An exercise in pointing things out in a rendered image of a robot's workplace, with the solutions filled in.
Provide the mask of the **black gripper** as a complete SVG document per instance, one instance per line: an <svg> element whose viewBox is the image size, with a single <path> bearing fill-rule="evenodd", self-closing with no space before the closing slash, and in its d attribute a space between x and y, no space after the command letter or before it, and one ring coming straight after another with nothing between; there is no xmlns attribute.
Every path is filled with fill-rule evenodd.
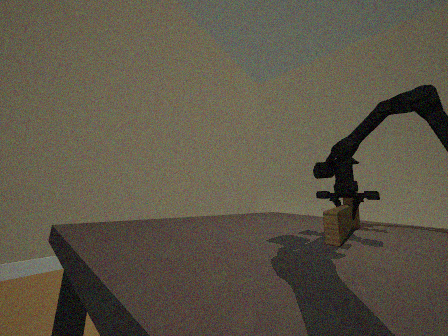
<svg viewBox="0 0 448 336"><path fill-rule="evenodd" d="M346 181L354 181L354 176L336 176L336 181L345 183ZM333 201L336 207L341 206L341 200L339 198L353 198L353 208L352 208L352 220L355 219L357 209L360 202L364 202L364 198L368 200L380 200L379 192L377 191L364 191L364 193L352 193L353 195L335 195L335 193L330 193L329 191L318 191L316 193L316 198L319 199L329 199Z"/></svg>

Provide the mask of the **brown wooden post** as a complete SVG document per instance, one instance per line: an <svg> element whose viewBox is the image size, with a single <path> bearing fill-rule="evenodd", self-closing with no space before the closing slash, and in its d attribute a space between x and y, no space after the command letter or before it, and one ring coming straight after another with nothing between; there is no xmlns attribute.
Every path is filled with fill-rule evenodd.
<svg viewBox="0 0 448 336"><path fill-rule="evenodd" d="M353 198L343 198L343 205L344 204L353 204ZM357 209L356 215L355 215L355 224L353 227L360 228L360 217L359 217L359 207Z"/></svg>

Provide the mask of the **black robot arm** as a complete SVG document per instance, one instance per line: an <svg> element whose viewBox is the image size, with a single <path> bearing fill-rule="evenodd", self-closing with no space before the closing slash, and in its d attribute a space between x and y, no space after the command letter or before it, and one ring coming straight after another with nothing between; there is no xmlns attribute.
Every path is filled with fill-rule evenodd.
<svg viewBox="0 0 448 336"><path fill-rule="evenodd" d="M415 111L425 119L448 152L448 116L444 112L437 90L432 85L422 85L377 104L376 108L346 138L331 148L326 162L315 163L316 179L336 176L353 176L352 156L360 143L388 116ZM337 158L337 159L335 159ZM335 180L335 195L351 195L358 191L357 181L342 183Z"/></svg>

